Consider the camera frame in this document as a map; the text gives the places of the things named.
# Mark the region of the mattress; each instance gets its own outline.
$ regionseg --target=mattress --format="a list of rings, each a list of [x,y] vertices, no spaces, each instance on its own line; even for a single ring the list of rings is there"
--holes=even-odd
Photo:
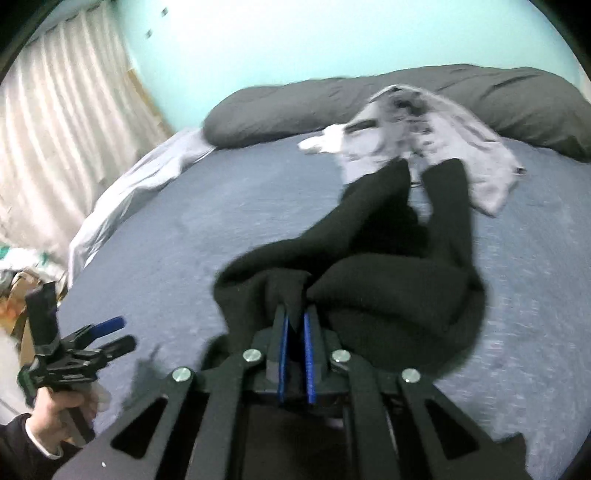
[[[330,154],[300,135],[210,154],[128,219],[82,272],[60,309],[63,333],[116,315],[136,352],[104,370],[110,425],[171,369],[198,369],[225,331],[216,273],[266,242],[297,236],[337,204]],[[486,322],[467,359],[437,386],[493,438],[523,432],[536,480],[556,479],[591,429],[591,165],[507,140],[527,168],[496,219],[474,212]],[[420,188],[411,201],[424,216]]]

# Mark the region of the metal bolt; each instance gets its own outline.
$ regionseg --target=metal bolt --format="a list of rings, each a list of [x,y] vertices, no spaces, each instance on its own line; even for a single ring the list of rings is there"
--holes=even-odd
[[[331,357],[338,364],[345,364],[351,360],[351,354],[347,350],[335,350]]]
[[[248,350],[244,350],[242,357],[247,362],[258,362],[262,358],[262,353],[256,348],[249,348]]]
[[[419,380],[421,380],[421,374],[414,368],[406,368],[402,370],[402,379],[406,383],[417,383]]]
[[[191,378],[191,371],[187,367],[179,367],[173,372],[175,382],[185,382]]]

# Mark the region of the black garment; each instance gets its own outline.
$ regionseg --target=black garment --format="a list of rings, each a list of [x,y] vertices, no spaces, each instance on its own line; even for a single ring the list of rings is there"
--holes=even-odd
[[[8,425],[0,425],[0,479],[50,480],[58,468],[70,460],[80,449],[62,442],[64,455],[49,460],[33,444],[25,430],[29,414],[19,415]]]
[[[436,373],[470,346],[485,292],[472,264],[466,174],[453,159],[422,181],[433,206],[425,225],[408,205],[407,162],[391,161],[351,184],[300,237],[234,260],[213,289],[230,351],[248,348],[280,303],[296,329],[315,303],[344,347],[378,368]]]

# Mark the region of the hand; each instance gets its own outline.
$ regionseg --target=hand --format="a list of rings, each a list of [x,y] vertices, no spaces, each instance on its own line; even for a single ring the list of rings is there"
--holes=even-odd
[[[47,387],[37,390],[35,408],[27,419],[27,427],[48,452],[57,453],[60,442],[72,436],[68,427],[62,423],[60,412],[75,407],[80,407],[84,418],[92,425],[98,410],[98,398],[92,392],[54,392]]]

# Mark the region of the gray pillow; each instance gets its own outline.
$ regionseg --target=gray pillow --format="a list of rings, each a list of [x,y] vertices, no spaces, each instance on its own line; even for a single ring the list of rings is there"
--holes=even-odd
[[[444,95],[503,137],[552,148],[578,160],[591,158],[591,103],[563,78],[529,67],[442,65],[249,87],[210,112],[204,134],[217,147],[237,148],[344,124],[371,95],[394,83]]]

